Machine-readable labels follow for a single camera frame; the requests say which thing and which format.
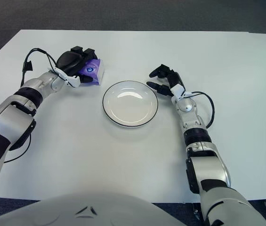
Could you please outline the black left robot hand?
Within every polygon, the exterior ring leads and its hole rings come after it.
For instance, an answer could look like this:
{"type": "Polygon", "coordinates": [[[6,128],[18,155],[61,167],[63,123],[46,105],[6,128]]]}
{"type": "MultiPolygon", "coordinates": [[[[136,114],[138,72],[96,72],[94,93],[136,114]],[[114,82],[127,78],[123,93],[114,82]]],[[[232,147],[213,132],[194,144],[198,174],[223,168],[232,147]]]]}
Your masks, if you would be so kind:
{"type": "Polygon", "coordinates": [[[56,62],[58,69],[62,70],[70,78],[79,78],[81,83],[91,83],[93,78],[80,72],[85,64],[92,59],[97,59],[93,49],[75,46],[70,51],[64,52],[56,62]]]}

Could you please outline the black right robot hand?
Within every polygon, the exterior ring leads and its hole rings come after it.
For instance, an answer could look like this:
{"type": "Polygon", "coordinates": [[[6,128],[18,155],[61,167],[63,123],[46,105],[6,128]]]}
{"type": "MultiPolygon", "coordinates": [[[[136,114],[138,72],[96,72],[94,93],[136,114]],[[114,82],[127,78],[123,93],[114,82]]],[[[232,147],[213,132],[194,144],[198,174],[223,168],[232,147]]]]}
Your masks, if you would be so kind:
{"type": "Polygon", "coordinates": [[[150,88],[157,91],[157,93],[162,94],[164,96],[173,96],[171,92],[171,88],[176,86],[177,84],[181,85],[183,88],[185,88],[179,74],[175,72],[174,70],[171,70],[169,67],[161,64],[159,67],[154,69],[150,74],[150,78],[158,77],[160,79],[167,79],[169,86],[167,85],[159,85],[155,82],[148,81],[146,84],[150,88]]]}

